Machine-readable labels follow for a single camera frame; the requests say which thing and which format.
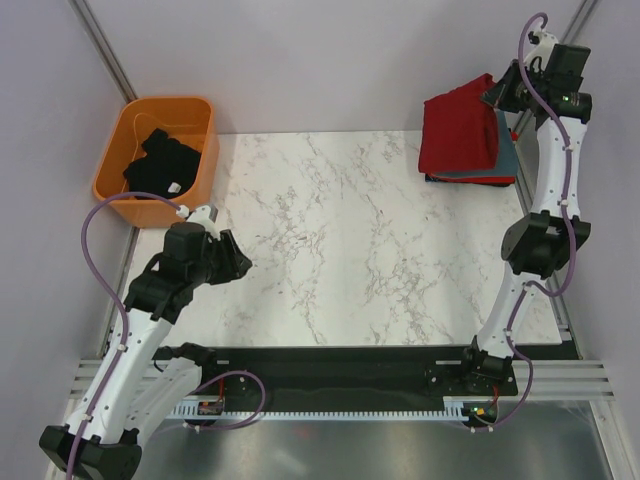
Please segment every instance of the red towel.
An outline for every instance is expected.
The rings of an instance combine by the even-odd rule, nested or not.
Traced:
[[[498,121],[480,100],[494,86],[488,73],[424,102],[418,170],[422,173],[489,170],[498,158]]]

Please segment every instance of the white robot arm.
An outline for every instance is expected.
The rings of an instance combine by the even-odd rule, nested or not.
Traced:
[[[540,151],[531,211],[505,234],[502,286],[463,360],[466,372],[485,384],[500,384],[509,375],[514,355],[510,340],[515,343],[536,294],[533,286],[544,285],[560,270],[570,259],[570,243],[575,240],[575,250],[580,248],[591,228],[580,221],[577,197],[580,148],[591,115],[591,96],[578,90],[590,50],[560,44],[543,28],[529,33],[529,41],[535,47],[524,58],[524,66],[514,60],[503,78],[483,95],[486,103],[500,110],[518,113],[530,109]]]
[[[200,386],[202,368],[211,364],[214,352],[185,344],[175,349],[163,373],[136,397],[151,359],[193,299],[195,288],[242,278],[252,266],[231,232],[218,232],[210,217],[211,208],[202,206],[188,214],[186,222],[174,224],[165,234],[162,253],[131,283],[124,302],[128,310],[126,346],[121,341],[123,323],[118,322],[78,409],[64,426],[49,426],[40,438],[40,447],[60,469],[68,470],[75,441],[73,472],[78,477],[132,478],[151,434],[176,404]],[[88,416],[87,405],[105,379],[107,388],[99,392]]]

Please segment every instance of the marble table surface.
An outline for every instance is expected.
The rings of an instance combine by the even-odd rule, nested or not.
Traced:
[[[216,224],[254,267],[200,287],[165,339],[207,346],[467,344],[502,280],[515,188],[425,183],[420,132],[221,136]],[[127,282],[162,250],[140,232]],[[559,343],[538,294],[519,343]]]

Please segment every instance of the gray wall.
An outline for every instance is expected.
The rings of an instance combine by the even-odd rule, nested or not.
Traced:
[[[0,478],[35,480],[107,308],[79,238],[123,100],[65,0],[1,2],[0,65]],[[128,233],[111,213],[92,227],[109,279]]]
[[[601,2],[578,43],[592,49],[583,91],[594,97],[578,196],[592,223],[566,300],[583,353],[604,360],[640,458],[640,3]],[[525,159],[537,168],[529,132]]]
[[[422,102],[502,76],[539,10],[580,0],[89,0],[138,95],[200,94],[222,132],[418,130]]]

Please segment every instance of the orange basket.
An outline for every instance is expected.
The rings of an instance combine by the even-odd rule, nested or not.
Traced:
[[[93,193],[98,200],[129,189],[123,172],[144,155],[141,144],[156,128],[202,153],[193,186],[171,200],[189,209],[209,203],[220,142],[213,106],[201,97],[147,97],[128,104],[120,113],[93,182]],[[109,205],[131,225],[140,228],[168,227],[181,221],[175,210],[159,200],[132,197],[114,200]]]

